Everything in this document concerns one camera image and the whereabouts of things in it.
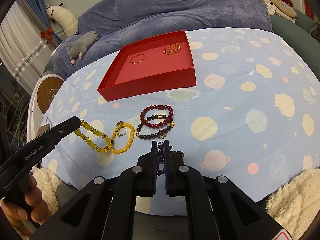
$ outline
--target purple blue blanket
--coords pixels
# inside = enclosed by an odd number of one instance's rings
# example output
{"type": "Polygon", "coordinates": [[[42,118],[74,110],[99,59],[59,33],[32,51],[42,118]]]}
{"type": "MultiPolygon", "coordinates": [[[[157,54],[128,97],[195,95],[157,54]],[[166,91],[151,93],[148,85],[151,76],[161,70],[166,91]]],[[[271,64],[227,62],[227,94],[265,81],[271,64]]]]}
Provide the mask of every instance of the purple blue blanket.
{"type": "Polygon", "coordinates": [[[132,42],[168,32],[213,27],[271,31],[271,21],[262,0],[102,0],[79,17],[79,35],[67,38],[58,47],[53,57],[54,70],[67,79],[132,42]],[[92,30],[100,40],[72,65],[68,47],[92,30]]]}

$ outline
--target metal screw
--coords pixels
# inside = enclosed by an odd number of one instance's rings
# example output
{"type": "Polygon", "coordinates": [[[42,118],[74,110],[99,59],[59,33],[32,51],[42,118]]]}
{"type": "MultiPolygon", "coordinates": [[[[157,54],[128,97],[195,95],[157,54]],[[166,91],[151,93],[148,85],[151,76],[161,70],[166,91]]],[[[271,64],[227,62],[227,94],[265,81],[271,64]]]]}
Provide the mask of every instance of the metal screw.
{"type": "Polygon", "coordinates": [[[139,173],[139,172],[142,171],[142,167],[140,167],[140,166],[134,166],[134,167],[132,168],[132,171],[133,171],[134,173],[139,173]]]}
{"type": "Polygon", "coordinates": [[[186,165],[182,165],[179,167],[179,171],[181,172],[187,172],[189,170],[189,167],[186,165]]]}
{"type": "Polygon", "coordinates": [[[103,177],[96,177],[93,182],[97,185],[100,185],[104,182],[104,178],[103,177]]]}
{"type": "Polygon", "coordinates": [[[225,176],[219,176],[219,177],[218,177],[218,182],[220,182],[220,183],[222,183],[222,184],[225,184],[225,183],[228,182],[228,179],[227,179],[227,177],[225,177],[225,176]]]}

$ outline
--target gray plush toy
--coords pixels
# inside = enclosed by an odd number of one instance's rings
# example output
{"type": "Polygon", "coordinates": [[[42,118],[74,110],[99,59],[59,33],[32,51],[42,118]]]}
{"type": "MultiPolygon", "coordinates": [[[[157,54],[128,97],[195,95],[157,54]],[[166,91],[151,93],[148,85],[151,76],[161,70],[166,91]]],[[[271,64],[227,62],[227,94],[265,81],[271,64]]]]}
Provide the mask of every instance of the gray plush toy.
{"type": "Polygon", "coordinates": [[[82,35],[77,39],[70,47],[68,55],[71,60],[71,64],[76,63],[76,59],[82,59],[83,55],[87,52],[88,48],[98,40],[96,31],[90,31],[82,35]]]}

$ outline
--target round wooden panel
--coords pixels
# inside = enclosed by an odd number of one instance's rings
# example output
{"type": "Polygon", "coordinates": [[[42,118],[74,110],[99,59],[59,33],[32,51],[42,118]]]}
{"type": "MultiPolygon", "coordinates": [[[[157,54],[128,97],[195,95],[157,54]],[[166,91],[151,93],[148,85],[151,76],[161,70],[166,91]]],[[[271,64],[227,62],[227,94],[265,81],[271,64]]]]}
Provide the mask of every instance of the round wooden panel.
{"type": "Polygon", "coordinates": [[[37,101],[42,113],[49,109],[49,106],[63,84],[63,80],[58,77],[46,78],[39,86],[37,101]]]}

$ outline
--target finger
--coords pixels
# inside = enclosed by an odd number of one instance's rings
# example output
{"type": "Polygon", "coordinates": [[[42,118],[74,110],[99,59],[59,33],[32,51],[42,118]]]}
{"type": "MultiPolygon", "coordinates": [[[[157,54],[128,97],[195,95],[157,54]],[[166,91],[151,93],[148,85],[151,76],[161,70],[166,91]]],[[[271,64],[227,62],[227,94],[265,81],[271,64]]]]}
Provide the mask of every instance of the finger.
{"type": "Polygon", "coordinates": [[[23,208],[6,200],[6,198],[3,199],[1,208],[7,217],[9,216],[17,220],[26,220],[28,218],[23,208]]]}
{"type": "Polygon", "coordinates": [[[42,226],[50,217],[52,217],[52,213],[48,210],[47,216],[39,224],[42,226]]]}
{"type": "Polygon", "coordinates": [[[45,217],[48,214],[48,205],[47,203],[42,199],[39,203],[37,203],[31,212],[31,219],[39,223],[42,220],[45,219],[45,217]]]}
{"type": "Polygon", "coordinates": [[[29,231],[29,229],[26,228],[26,226],[22,223],[22,221],[14,219],[12,217],[7,217],[10,224],[15,226],[23,235],[25,236],[31,236],[32,233],[29,231]]]}
{"type": "Polygon", "coordinates": [[[31,174],[27,175],[28,178],[28,184],[31,188],[35,188],[37,186],[37,181],[35,179],[34,176],[32,176],[31,174]]]}
{"type": "Polygon", "coordinates": [[[27,194],[24,195],[24,199],[29,206],[35,206],[42,199],[42,192],[38,187],[32,188],[27,194]]]}

